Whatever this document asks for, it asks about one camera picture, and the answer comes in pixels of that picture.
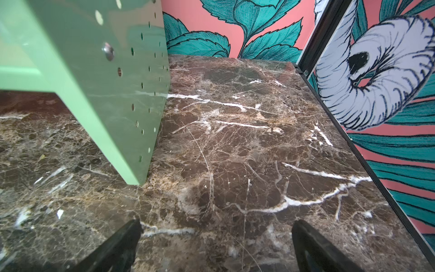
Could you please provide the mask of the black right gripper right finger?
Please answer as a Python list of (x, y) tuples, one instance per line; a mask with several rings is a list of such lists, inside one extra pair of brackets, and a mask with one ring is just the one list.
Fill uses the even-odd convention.
[(301, 272), (362, 271), (362, 268), (302, 219), (293, 224), (292, 241)]

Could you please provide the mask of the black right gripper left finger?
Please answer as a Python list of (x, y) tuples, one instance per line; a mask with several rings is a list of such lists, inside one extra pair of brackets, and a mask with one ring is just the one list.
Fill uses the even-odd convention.
[(142, 233), (143, 228), (138, 219), (129, 221), (71, 271), (130, 272)]

